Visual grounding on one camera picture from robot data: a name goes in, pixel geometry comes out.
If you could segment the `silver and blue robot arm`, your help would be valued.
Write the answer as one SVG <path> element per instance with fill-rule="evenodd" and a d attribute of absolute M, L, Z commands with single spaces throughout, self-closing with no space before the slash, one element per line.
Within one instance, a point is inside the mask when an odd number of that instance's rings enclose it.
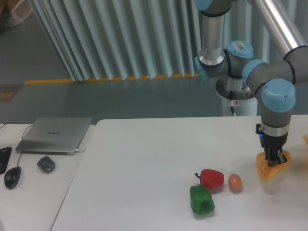
<path fill-rule="evenodd" d="M 256 98 L 261 121 L 256 125 L 269 166 L 287 163 L 282 148 L 286 143 L 295 104 L 295 85 L 308 79 L 308 47 L 303 36 L 279 0 L 252 0 L 283 61 L 277 64 L 253 58 L 252 46 L 232 41 L 226 48 L 222 37 L 230 0 L 197 0 L 201 18 L 201 49 L 195 65 L 201 78 L 226 80 L 217 92 L 224 98 Z"/>

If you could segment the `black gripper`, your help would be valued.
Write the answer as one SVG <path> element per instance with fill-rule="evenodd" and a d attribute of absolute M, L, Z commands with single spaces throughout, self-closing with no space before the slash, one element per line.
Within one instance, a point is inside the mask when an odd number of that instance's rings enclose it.
<path fill-rule="evenodd" d="M 265 159 L 268 160 L 270 167 L 287 162 L 286 156 L 282 153 L 282 147 L 287 141 L 287 136 L 288 133 L 278 137 L 262 132 L 259 134 L 260 144 L 264 149 Z"/>

